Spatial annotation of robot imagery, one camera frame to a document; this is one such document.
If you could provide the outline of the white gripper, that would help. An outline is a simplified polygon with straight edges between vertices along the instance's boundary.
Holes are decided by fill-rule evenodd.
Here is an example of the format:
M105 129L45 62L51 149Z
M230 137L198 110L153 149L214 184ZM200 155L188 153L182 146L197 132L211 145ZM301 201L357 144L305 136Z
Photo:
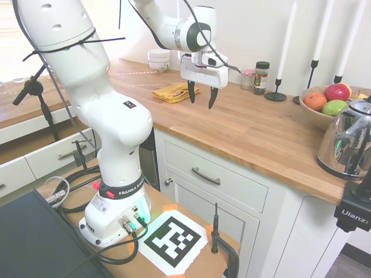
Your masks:
M195 83L210 86L210 99L208 108L211 109L216 101L219 89L228 85L228 68L222 67L197 67L190 57L181 59L180 75L183 79L188 80L188 94L191 103L195 102Z

